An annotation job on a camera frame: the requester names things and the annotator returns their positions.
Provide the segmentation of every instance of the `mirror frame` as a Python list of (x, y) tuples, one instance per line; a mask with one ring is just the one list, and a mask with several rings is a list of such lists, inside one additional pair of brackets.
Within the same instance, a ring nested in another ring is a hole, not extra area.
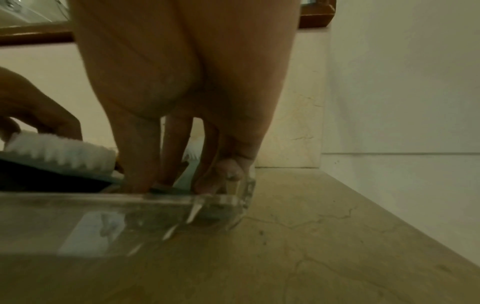
[[(315, 0), (301, 7), (299, 29), (327, 27), (335, 16), (337, 0)], [(68, 22), (0, 28), (0, 47), (75, 42)]]

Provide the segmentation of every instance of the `brush bristles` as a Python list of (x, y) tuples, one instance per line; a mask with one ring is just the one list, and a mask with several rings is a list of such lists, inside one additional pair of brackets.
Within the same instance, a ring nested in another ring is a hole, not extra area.
[(5, 146), (5, 152), (29, 156), (58, 166), (111, 174), (117, 154), (114, 150), (58, 137), (52, 134), (21, 132)]

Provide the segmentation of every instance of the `human hand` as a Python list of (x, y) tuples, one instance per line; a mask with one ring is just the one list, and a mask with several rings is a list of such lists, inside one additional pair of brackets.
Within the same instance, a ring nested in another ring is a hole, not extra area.
[(119, 149), (125, 191), (173, 184), (193, 117), (205, 129), (194, 190), (215, 193), (247, 173), (283, 86), (298, 0), (77, 0), (70, 9)]
[(16, 118), (39, 133), (82, 140), (75, 116), (37, 89), (21, 75), (0, 67), (0, 139), (8, 142), (20, 132)]

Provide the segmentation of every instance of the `stone surface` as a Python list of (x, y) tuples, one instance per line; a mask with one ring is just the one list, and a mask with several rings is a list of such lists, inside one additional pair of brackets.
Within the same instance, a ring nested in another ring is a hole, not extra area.
[(316, 169), (259, 169), (231, 233), (132, 257), (1, 256), (1, 303), (477, 303), (480, 268)]

